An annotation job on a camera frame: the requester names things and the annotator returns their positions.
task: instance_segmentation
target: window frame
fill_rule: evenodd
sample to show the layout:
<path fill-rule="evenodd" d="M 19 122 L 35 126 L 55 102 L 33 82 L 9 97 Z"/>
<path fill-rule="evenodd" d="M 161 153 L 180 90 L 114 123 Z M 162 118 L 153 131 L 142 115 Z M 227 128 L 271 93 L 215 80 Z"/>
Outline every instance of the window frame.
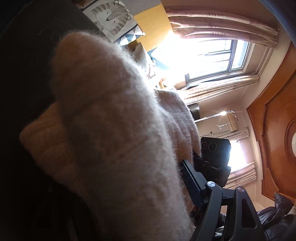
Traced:
<path fill-rule="evenodd" d="M 196 82 L 196 81 L 198 83 L 206 82 L 206 81 L 209 81 L 209 80 L 204 80 L 204 81 L 202 81 L 202 80 L 203 79 L 206 79 L 208 77 L 218 76 L 218 75 L 225 74 L 225 73 L 233 73 L 233 72 L 237 72 L 237 71 L 240 71 L 240 70 L 244 69 L 244 67 L 246 65 L 246 62 L 247 62 L 247 59 L 248 59 L 248 56 L 249 56 L 249 53 L 250 53 L 251 43 L 248 42 L 247 51 L 246 51 L 246 54 L 245 54 L 245 57 L 244 57 L 243 64 L 242 64 L 241 68 L 231 69 L 232 63 L 233 63 L 233 59 L 234 59 L 234 55 L 235 55 L 235 51 L 236 51 L 236 47 L 237 47 L 237 40 L 232 39 L 231 40 L 230 50 L 224 50 L 224 51 L 221 51 L 221 53 L 219 53 L 219 54 L 231 53 L 230 54 L 230 58 L 229 58 L 229 64 L 228 64 L 227 70 L 220 71 L 220 72 L 213 73 L 213 74 L 203 75 L 203 76 L 196 77 L 196 78 L 193 78 L 193 79 L 190 79 L 189 78 L 189 73 L 187 73 L 187 74 L 185 74 L 185 82 L 186 82 L 186 84 L 190 84 L 190 83 Z"/>

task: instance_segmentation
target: fuzzy cloth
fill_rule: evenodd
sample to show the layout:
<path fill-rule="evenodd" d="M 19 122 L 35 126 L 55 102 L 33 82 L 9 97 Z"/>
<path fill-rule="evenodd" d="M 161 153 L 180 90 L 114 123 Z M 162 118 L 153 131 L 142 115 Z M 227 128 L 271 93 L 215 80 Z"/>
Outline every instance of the fuzzy cloth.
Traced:
<path fill-rule="evenodd" d="M 127 53 L 87 33 L 60 42 L 52 70 L 57 105 L 20 135 L 36 162 L 82 196 L 103 239 L 189 240 L 175 160 L 200 144 L 178 95 L 155 95 Z"/>

